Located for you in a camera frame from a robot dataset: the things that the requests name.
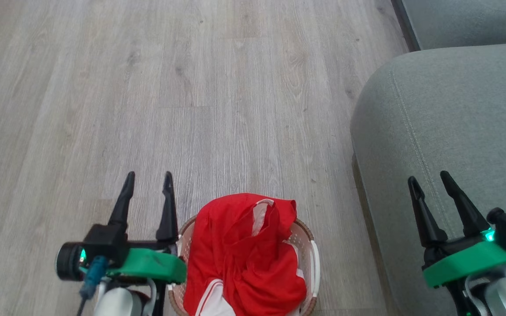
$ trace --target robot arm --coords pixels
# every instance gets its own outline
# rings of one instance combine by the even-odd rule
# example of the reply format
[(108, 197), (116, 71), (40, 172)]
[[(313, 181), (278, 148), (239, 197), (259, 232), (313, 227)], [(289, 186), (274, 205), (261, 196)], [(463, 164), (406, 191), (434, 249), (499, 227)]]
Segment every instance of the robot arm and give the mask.
[[(506, 316), (506, 213), (494, 208), (488, 221), (446, 171), (440, 173), (452, 197), (464, 237), (448, 240), (438, 228), (424, 201), (424, 193), (413, 176), (408, 179), (421, 245), (424, 278), (430, 287), (445, 287), (458, 316)], [(471, 286), (477, 280), (487, 280)]]
[[(129, 241), (126, 234), (134, 178), (134, 172), (130, 172), (107, 225), (94, 224), (83, 242), (66, 242), (58, 252), (58, 277), (84, 282), (78, 315), (98, 288), (95, 316), (162, 316), (167, 284), (186, 281), (187, 267), (177, 257), (179, 232), (173, 176), (165, 174), (165, 204), (153, 241)], [(128, 288), (145, 284), (151, 289), (150, 297)]]

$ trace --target gray fabric upholstery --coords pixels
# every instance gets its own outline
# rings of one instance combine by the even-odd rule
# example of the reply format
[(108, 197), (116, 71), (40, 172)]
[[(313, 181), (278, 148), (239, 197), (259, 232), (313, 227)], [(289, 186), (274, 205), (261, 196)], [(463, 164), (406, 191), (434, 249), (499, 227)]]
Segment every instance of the gray fabric upholstery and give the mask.
[(506, 0), (401, 0), (422, 50), (506, 43)]
[(351, 121), (360, 174), (394, 298), (403, 315), (454, 315), (446, 290), (425, 286), (407, 188), (415, 176), (439, 226), (462, 236), (439, 172), (484, 215), (506, 210), (506, 45), (404, 54), (365, 85)]

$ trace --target wooden floor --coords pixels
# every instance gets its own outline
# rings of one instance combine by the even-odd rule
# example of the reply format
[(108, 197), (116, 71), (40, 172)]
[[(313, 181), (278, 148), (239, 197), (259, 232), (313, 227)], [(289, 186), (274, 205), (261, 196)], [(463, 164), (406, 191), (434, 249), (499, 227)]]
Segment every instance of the wooden floor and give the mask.
[(131, 238), (153, 238), (166, 170), (180, 224), (225, 194), (294, 198), (315, 314), (386, 315), (349, 124), (404, 52), (390, 0), (0, 0), (0, 315), (75, 314), (56, 252), (130, 170)]

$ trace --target laundry basket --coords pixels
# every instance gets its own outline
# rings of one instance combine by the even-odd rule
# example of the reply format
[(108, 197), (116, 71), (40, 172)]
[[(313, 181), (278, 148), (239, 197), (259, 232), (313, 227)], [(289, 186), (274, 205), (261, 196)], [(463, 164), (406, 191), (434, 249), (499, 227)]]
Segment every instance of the laundry basket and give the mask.
[[(188, 220), (181, 228), (181, 235), (177, 242), (177, 249), (179, 256), (183, 258), (185, 262), (188, 261), (188, 255), (191, 250), (192, 232), (195, 228), (196, 216)], [(311, 234), (309, 228), (297, 219), (294, 224), (290, 227), (292, 235), (289, 238), (289, 242), (297, 246), (300, 256), (300, 268), (304, 273), (304, 279), (306, 281), (307, 294), (306, 298), (302, 302), (300, 308), (301, 316), (308, 316), (313, 312), (315, 303), (317, 301), (318, 290), (319, 290), (319, 278), (320, 278), (320, 262), (319, 262), (319, 251), (315, 244), (314, 236)], [(171, 306), (179, 316), (188, 316), (188, 313), (183, 307), (184, 292), (186, 284), (170, 284), (167, 286), (169, 301)]]

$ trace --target green bracket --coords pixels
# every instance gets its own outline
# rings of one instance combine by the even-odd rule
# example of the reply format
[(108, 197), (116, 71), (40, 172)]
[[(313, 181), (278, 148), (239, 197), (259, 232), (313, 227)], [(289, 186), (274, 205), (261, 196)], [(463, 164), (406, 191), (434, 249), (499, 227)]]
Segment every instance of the green bracket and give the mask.
[(171, 254), (146, 248), (130, 248), (123, 266), (107, 269), (106, 276), (150, 278), (168, 284), (182, 284), (187, 280), (187, 266), (183, 260)]
[(423, 271), (427, 285), (437, 287), (506, 264), (506, 251), (495, 242), (482, 241), (440, 260)]

